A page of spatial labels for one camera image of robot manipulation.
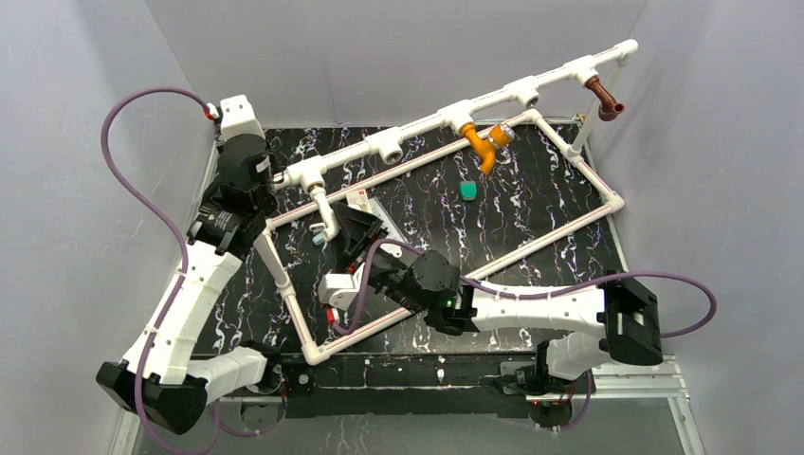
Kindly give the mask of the white PVC pipe frame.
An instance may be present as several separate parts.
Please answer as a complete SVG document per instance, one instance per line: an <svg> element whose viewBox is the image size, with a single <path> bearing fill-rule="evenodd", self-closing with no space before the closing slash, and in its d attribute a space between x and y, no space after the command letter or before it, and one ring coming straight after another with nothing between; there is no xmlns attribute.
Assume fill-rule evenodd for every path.
<svg viewBox="0 0 804 455"><path fill-rule="evenodd" d="M594 175L585 149L572 135L578 120L542 118L553 132L545 134L530 114L512 118L516 139L503 149L493 174L483 176L479 158L458 140L451 127L411 136L401 143L402 160L384 165L378 155L364 156L323 174L326 189L344 196L366 190L393 222L392 236L409 245L433 248L468 276L511 284L572 284L622 268L612 231L613 209L624 199ZM352 146L378 128L268 129L272 149L291 164L330 155ZM463 201L462 181L474 181L478 197ZM319 345L338 334L325 327L317 296L324 272L333 265L328 247L315 246L309 227L320 218L315 204L299 187L280 191L279 214L268 221L271 238L292 279L303 321ZM242 296L225 298L228 345L257 340L283 353L300 354L301 342L291 314L257 253L250 253L236 283ZM427 328L422 317L409 317L354 344L343 352L380 353L529 351L544 337L538 329L501 329L480 336L448 338Z"/></svg>

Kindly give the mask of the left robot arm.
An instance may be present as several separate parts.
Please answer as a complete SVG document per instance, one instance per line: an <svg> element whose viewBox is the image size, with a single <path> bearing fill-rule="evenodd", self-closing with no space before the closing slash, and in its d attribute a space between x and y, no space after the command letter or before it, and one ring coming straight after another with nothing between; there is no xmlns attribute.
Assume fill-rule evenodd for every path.
<svg viewBox="0 0 804 455"><path fill-rule="evenodd" d="M275 164L266 139L241 134L218 147L216 176L187 233L187 265L180 265L148 327L117 362L104 362L99 386L123 409L184 434L207 405L241 388L260 394L283 383L279 354L244 341L230 352L194 360L208 316L265 229L277 202L270 189Z"/></svg>

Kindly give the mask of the white faucet chrome knob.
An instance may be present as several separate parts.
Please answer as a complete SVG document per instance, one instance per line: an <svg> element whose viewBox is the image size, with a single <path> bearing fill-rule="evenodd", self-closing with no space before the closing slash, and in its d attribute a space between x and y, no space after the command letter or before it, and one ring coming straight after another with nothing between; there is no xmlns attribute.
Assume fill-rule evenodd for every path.
<svg viewBox="0 0 804 455"><path fill-rule="evenodd" d="M310 230L323 238L325 242L334 240L339 234L339 225L335 212L327 199L327 193L321 183L308 187L307 193L317 207L321 222L310 226Z"/></svg>

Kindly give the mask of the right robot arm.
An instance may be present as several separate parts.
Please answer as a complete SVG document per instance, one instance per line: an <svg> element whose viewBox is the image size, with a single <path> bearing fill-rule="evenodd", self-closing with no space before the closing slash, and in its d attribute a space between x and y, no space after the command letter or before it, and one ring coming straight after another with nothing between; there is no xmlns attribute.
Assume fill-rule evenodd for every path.
<svg viewBox="0 0 804 455"><path fill-rule="evenodd" d="M415 253L410 263L386 251L386 245L406 244L388 239L371 213L337 203L334 214L336 268L320 283L319 297L355 310L351 326L339 330L343 336L368 328L358 322L373 291L448 336L503 328L565 332L537 350L534 378L547 392L604 363L653 366L663 360L657 297L626 273L564 287L473 281L435 250Z"/></svg>

